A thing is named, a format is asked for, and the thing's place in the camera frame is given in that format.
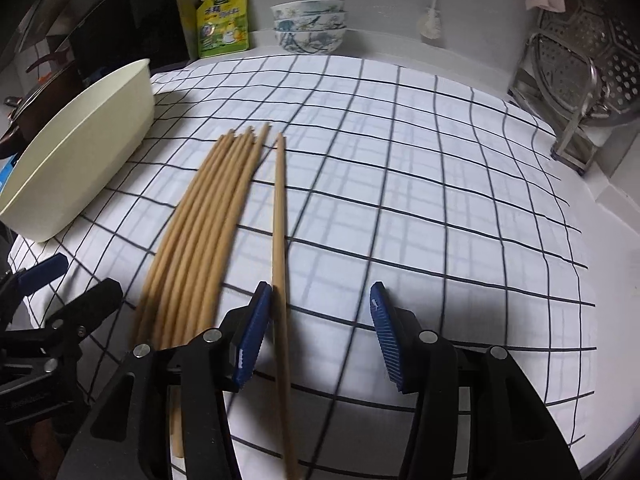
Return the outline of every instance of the hanging white brush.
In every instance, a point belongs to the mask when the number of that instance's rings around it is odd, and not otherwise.
[[[440,13],[436,10],[438,0],[431,0],[431,7],[418,19],[418,33],[428,40],[440,37]]]

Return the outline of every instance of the wooden chopstick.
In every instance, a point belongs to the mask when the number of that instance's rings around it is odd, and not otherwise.
[[[194,326],[188,325],[187,334],[199,334],[203,330],[209,328],[215,321],[218,314],[220,286],[226,273],[226,264],[231,253],[234,235],[236,233],[236,226],[238,225],[240,215],[242,214],[249,184],[251,183],[252,176],[254,176],[255,168],[257,167],[257,163],[260,159],[262,146],[269,132],[269,128],[270,126],[268,124],[265,124],[262,127],[260,135],[252,147],[249,161],[242,170],[242,175],[238,181],[238,185],[236,186],[236,192],[234,193],[233,200],[229,205],[225,222],[222,226],[222,231],[220,231],[220,238],[213,258],[211,272],[207,276],[204,294],[200,301],[200,313],[197,323]]]
[[[186,277],[184,288],[182,290],[174,290],[174,295],[172,295],[172,302],[180,302],[182,306],[177,310],[175,329],[171,334],[171,339],[163,338],[167,345],[178,346],[186,344],[196,335],[187,333],[186,326],[189,316],[196,315],[194,311],[196,310],[196,305],[199,304],[197,300],[193,301],[193,298],[200,298],[204,289],[204,284],[201,283],[203,280],[199,281],[197,277],[206,276],[210,272],[212,257],[214,249],[218,245],[223,220],[228,211],[238,179],[241,176],[242,168],[247,163],[254,139],[252,128],[247,128],[241,141],[242,145],[235,158],[230,162],[228,174],[216,186],[215,199],[211,202],[209,208],[202,207],[203,212],[206,213],[207,222],[201,229],[192,233],[196,235],[198,241],[193,259],[182,263],[182,268],[190,267],[191,272]]]
[[[167,227],[167,232],[162,237],[156,257],[153,259],[146,275],[130,336],[130,346],[132,348],[138,343],[146,342],[150,336],[158,309],[158,288],[164,281],[168,270],[167,263],[172,257],[175,244],[193,206],[194,198],[202,189],[207,171],[217,171],[219,169],[220,163],[224,160],[232,141],[233,130],[229,130],[228,134],[221,136],[215,142],[174,212],[174,217]]]
[[[298,480],[298,456],[291,427],[291,378],[289,371],[289,343],[287,337],[287,205],[285,190],[285,139],[278,134],[276,175],[273,191],[273,255],[271,257],[271,318],[273,345],[276,357],[276,390],[278,415],[282,432],[282,450],[287,480]]]
[[[176,247],[174,258],[172,259],[167,279],[164,283],[160,309],[156,324],[154,326],[154,343],[158,348],[169,348],[172,346],[174,332],[182,332],[181,326],[176,326],[176,320],[180,311],[190,308],[189,298],[183,297],[184,285],[187,279],[188,269],[193,271],[197,268],[207,267],[200,261],[202,257],[201,242],[203,238],[209,236],[209,221],[207,214],[216,210],[226,210],[226,204],[222,201],[223,193],[229,186],[234,186],[238,179],[241,166],[248,156],[247,147],[250,146],[253,135],[251,129],[238,138],[232,149],[225,157],[224,165],[216,175],[207,183],[206,192],[203,193],[202,200],[196,204],[187,220],[178,246]],[[174,343],[173,346],[184,344],[188,341]]]

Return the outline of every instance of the checkered tablecloth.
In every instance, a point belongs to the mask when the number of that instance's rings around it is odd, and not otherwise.
[[[271,129],[244,210],[220,319],[271,279],[275,134],[287,137],[290,358],[298,453],[307,478],[398,474],[415,396],[388,380],[368,308],[382,280],[424,328],[505,346],[573,446],[594,391],[594,299],[580,231],[558,196],[551,129],[513,104],[371,60],[269,56],[152,78],[156,120],[85,211],[45,244],[19,239],[14,269],[54,252],[66,276],[27,299],[34,325],[111,277],[126,301],[83,344],[79,381],[95,399],[127,352],[162,232],[214,140]],[[246,480],[281,478],[274,366],[227,398]],[[456,478],[470,415],[461,390]],[[176,462],[174,475],[184,465]]]

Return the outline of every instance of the white tablecloth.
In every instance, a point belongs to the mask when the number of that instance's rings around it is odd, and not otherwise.
[[[127,352],[162,231],[212,143],[269,121],[220,319],[271,279],[271,146],[283,131],[293,415],[314,480],[398,474],[415,396],[386,375],[368,307],[377,280],[424,328],[479,349],[506,346],[567,442],[588,438],[594,299],[580,231],[556,193],[546,124],[450,80],[339,56],[212,62],[152,81],[156,120],[129,162],[64,231],[46,244],[20,238],[10,254],[14,269],[54,252],[72,262],[28,298],[34,324],[97,280],[119,280],[126,292],[83,344],[89,398]],[[265,339],[257,373],[228,412],[245,480],[282,477],[273,374]],[[457,478],[466,472],[465,399]]]

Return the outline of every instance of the silver screw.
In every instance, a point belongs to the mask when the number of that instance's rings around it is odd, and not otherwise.
[[[138,345],[133,349],[133,355],[135,355],[136,357],[144,357],[149,352],[151,352],[151,346],[146,343],[142,343],[141,345]]]
[[[418,334],[420,341],[423,343],[433,344],[438,340],[438,334],[431,330],[423,330]]]
[[[215,343],[218,339],[222,337],[222,332],[217,328],[211,328],[207,330],[204,334],[202,334],[204,341],[207,343]]]
[[[492,356],[500,360],[506,359],[507,355],[509,355],[507,351],[501,346],[492,346],[490,352]]]
[[[58,368],[58,360],[51,358],[46,363],[44,363],[44,371],[47,374],[50,374],[53,370]]]

